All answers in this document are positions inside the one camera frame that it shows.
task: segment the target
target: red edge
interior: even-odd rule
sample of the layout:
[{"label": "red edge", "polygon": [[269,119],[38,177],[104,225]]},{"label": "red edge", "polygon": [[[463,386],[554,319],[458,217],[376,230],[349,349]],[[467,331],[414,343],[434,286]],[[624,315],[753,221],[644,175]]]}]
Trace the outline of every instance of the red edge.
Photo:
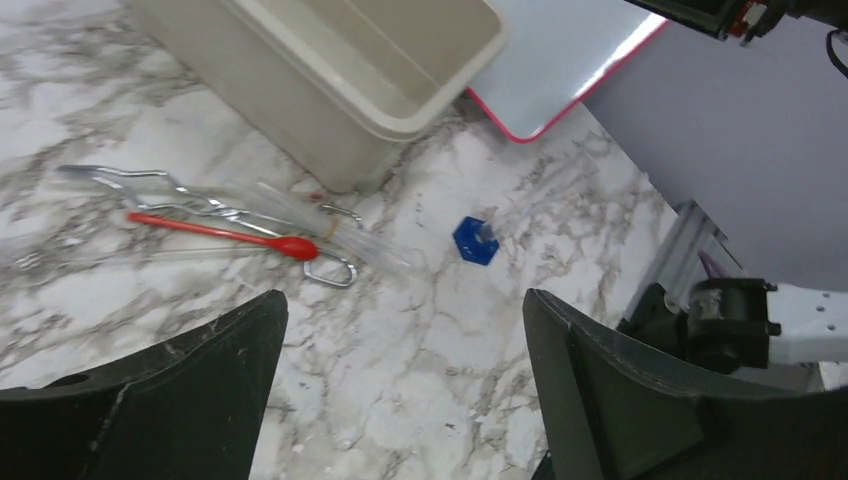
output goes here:
[{"label": "red edge", "polygon": [[645,38],[645,40],[642,41],[642,43],[640,43],[638,46],[636,46],[636,48],[631,50],[630,53],[625,55],[615,65],[610,67],[610,69],[607,71],[606,75],[604,75],[600,80],[595,82],[594,85],[592,85],[585,92],[583,92],[583,95],[580,95],[579,97],[577,97],[573,102],[571,102],[567,107],[565,107],[565,109],[563,109],[561,112],[559,112],[547,125],[545,125],[544,128],[542,128],[539,131],[539,133],[537,133],[536,135],[533,135],[532,137],[521,138],[521,137],[516,137],[515,135],[513,135],[512,132],[510,132],[509,129],[506,128],[506,125],[504,125],[503,122],[501,122],[501,120],[495,115],[495,113],[492,112],[492,110],[489,108],[489,106],[486,105],[485,102],[483,102],[483,99],[480,98],[479,95],[477,95],[477,92],[475,92],[474,89],[472,89],[471,87],[468,87],[468,89],[467,89],[468,94],[471,95],[471,98],[473,98],[474,101],[477,102],[478,105],[480,105],[480,108],[482,108],[483,111],[486,112],[486,115],[488,115],[489,118],[491,118],[492,121],[495,122],[495,125],[498,127],[498,129],[500,129],[500,131],[502,131],[503,134],[506,135],[506,137],[508,139],[512,140],[515,143],[520,143],[520,144],[533,143],[536,140],[538,140],[539,137],[544,135],[548,130],[550,130],[551,127],[556,125],[556,123],[558,121],[560,121],[560,119],[562,119],[562,117],[566,116],[568,114],[568,112],[570,112],[572,108],[576,107],[578,103],[582,102],[584,98],[591,95],[595,91],[596,88],[600,87],[606,81],[606,79],[609,78],[610,75],[617,72],[618,69],[621,68],[622,65],[624,65],[625,63],[627,63],[628,60],[630,60],[630,57],[632,57],[633,55],[636,55],[636,53],[641,51],[642,48],[644,48],[645,45],[647,45],[648,43],[651,42],[651,40],[654,39],[654,37],[656,37],[660,32],[665,30],[669,23],[671,23],[669,20],[666,20],[665,22],[663,22],[663,24],[660,25],[659,27],[657,27],[657,29],[654,30],[650,35],[648,35]]}]

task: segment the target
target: plastic container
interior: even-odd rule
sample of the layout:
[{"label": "plastic container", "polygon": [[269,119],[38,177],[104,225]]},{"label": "plastic container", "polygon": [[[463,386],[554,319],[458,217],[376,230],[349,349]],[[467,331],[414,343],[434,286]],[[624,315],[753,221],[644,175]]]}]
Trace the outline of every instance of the plastic container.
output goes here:
[{"label": "plastic container", "polygon": [[337,192],[379,187],[404,143],[507,37],[485,0],[130,4],[153,37]]}]

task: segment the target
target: gray wall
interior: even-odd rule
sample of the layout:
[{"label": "gray wall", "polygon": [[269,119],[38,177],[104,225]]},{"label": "gray wall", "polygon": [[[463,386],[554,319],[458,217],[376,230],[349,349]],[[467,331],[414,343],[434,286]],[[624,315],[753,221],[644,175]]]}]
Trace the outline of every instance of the gray wall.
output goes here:
[{"label": "gray wall", "polygon": [[670,203],[704,207],[749,271],[848,290],[848,80],[828,30],[790,18],[741,48],[671,25],[586,105]]}]

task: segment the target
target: red plastic spatula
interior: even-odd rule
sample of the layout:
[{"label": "red plastic spatula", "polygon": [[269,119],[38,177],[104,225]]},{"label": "red plastic spatula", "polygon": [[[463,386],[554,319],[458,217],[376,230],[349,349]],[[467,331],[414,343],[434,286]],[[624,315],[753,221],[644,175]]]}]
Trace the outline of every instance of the red plastic spatula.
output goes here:
[{"label": "red plastic spatula", "polygon": [[289,257],[303,262],[314,260],[321,254],[321,251],[311,240],[301,237],[260,237],[257,235],[233,232],[231,230],[207,227],[205,225],[181,222],[179,220],[171,220],[170,218],[141,212],[132,212],[127,214],[127,220],[155,227],[172,228],[174,230],[183,230],[186,232],[200,233],[214,237],[230,238],[240,242],[255,243],[256,245],[272,248],[283,255],[288,255]]}]

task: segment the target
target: marble table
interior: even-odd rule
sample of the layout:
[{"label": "marble table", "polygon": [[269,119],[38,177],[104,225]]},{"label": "marble table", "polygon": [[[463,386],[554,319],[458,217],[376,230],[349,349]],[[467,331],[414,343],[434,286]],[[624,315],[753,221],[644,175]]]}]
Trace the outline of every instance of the marble table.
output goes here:
[{"label": "marble table", "polygon": [[[289,190],[319,188],[117,3],[7,3],[2,237],[116,256],[201,242],[128,224],[115,196],[56,183],[61,164],[162,168],[194,184],[235,166]],[[463,216],[505,211],[563,166],[563,199],[505,238],[490,266],[459,259],[451,232]],[[401,284],[366,266],[353,288],[335,290],[272,254],[52,268],[0,291],[0,388],[115,360],[274,288],[290,319],[252,478],[527,479],[545,436],[525,290],[613,325],[675,218],[582,106],[543,141],[516,146],[459,104],[380,192],[332,199],[419,252],[426,278]]]}]

